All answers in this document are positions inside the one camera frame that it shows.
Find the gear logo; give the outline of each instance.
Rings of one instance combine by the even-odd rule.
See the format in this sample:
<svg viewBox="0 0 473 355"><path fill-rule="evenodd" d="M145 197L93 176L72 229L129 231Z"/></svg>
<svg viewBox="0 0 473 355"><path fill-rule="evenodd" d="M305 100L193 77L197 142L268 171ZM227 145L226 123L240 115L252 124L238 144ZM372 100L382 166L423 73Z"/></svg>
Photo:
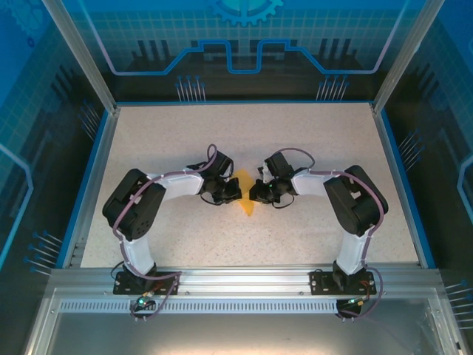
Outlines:
<svg viewBox="0 0 473 355"><path fill-rule="evenodd" d="M28 36L39 30L44 22L41 0L0 0L0 10L9 10Z"/></svg>
<svg viewBox="0 0 473 355"><path fill-rule="evenodd" d="M268 15L275 15L276 8L282 6L282 0L208 0L214 9L214 15L220 15L222 21L229 20L233 26L249 23L256 26L258 21L266 21Z"/></svg>

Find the grid pattern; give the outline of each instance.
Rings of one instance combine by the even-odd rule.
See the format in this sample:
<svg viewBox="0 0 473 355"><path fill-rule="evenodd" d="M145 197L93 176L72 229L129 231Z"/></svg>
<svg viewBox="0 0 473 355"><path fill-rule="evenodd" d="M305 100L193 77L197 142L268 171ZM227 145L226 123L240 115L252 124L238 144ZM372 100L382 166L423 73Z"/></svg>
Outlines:
<svg viewBox="0 0 473 355"><path fill-rule="evenodd" d="M432 106L450 108L467 144L473 149L473 73L439 21L435 21L427 33L409 65L409 71L424 66L426 62L430 64L429 72L433 72L439 83L430 98ZM462 161L465 157L456 158Z"/></svg>
<svg viewBox="0 0 473 355"><path fill-rule="evenodd" d="M384 66L390 66L395 55L418 14L417 10L407 10L400 27L392 40L392 46L385 57ZM169 53L176 56L191 41L199 39L228 39L238 41L238 56L252 56L250 41L264 38L290 38L297 40L299 46L306 47L310 53L319 53L323 39L330 48L333 40L340 44L349 38L349 53L356 51L355 58L364 69L372 69L386 43L387 37L399 15L399 10L283 10L258 25L232 26L222 21L210 10L204 11L154 11L91 13L96 30L110 56L115 69L126 71L133 61L132 51L138 53L137 41L149 46L150 40L157 41L160 60L162 40L167 42ZM76 25L88 44L92 55L106 69L103 55L98 48L92 31L81 13L72 14ZM342 51L339 45L335 58ZM324 53L328 58L330 51Z"/></svg>
<svg viewBox="0 0 473 355"><path fill-rule="evenodd" d="M61 34L51 24L0 107L0 142L14 154L20 155L39 112L56 112L61 105L51 83L56 75L61 76L58 68L63 63L73 63L80 70ZM0 153L0 191L13 166L14 162Z"/></svg>

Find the transparent acrylic wall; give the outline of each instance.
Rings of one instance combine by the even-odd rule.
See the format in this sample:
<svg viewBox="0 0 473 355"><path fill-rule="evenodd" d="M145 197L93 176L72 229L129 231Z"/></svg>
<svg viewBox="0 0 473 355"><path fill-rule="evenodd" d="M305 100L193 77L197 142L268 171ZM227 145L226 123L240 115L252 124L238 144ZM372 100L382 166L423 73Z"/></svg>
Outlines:
<svg viewBox="0 0 473 355"><path fill-rule="evenodd" d="M386 105L433 257L447 285L462 279L473 283L472 18L471 1L445 1ZM452 298L470 297L465 291ZM467 303L468 298L453 305ZM458 320L473 318L471 307L460 310L466 314ZM465 331L471 347L473 334Z"/></svg>
<svg viewBox="0 0 473 355"><path fill-rule="evenodd" d="M0 354L19 354L103 107L39 0L0 0L0 53Z"/></svg>
<svg viewBox="0 0 473 355"><path fill-rule="evenodd" d="M423 3L65 1L118 101L371 100Z"/></svg>

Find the work surface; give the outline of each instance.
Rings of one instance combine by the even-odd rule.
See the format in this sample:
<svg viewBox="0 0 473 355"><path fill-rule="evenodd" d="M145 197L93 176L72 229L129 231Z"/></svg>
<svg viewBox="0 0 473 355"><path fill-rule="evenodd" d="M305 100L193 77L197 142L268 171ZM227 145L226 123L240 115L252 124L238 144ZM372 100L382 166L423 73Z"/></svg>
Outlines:
<svg viewBox="0 0 473 355"><path fill-rule="evenodd" d="M368 261L418 261L368 104L234 104L121 109L82 267L122 260L101 210L130 169L179 170L206 160L210 143L255 179L264 159L289 146L310 152L315 170L362 166L389 204ZM297 152L285 156L294 168L309 162ZM328 199L309 196L281 210L256 204L251 217L239 203L216 207L197 196L179 197L161 206L149 231L159 266L331 263L341 238Z"/></svg>

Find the yellow object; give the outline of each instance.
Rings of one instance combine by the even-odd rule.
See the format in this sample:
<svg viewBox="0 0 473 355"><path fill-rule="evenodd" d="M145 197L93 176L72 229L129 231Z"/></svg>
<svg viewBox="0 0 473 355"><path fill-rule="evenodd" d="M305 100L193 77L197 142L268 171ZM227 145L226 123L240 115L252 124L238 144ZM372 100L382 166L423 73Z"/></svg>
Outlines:
<svg viewBox="0 0 473 355"><path fill-rule="evenodd" d="M254 202L250 200L250 189L254 185L253 178L244 169L240 169L234 173L234 177L238 178L239 187L242 190L242 199L239 204L242 205L243 211L250 217L253 214Z"/></svg>

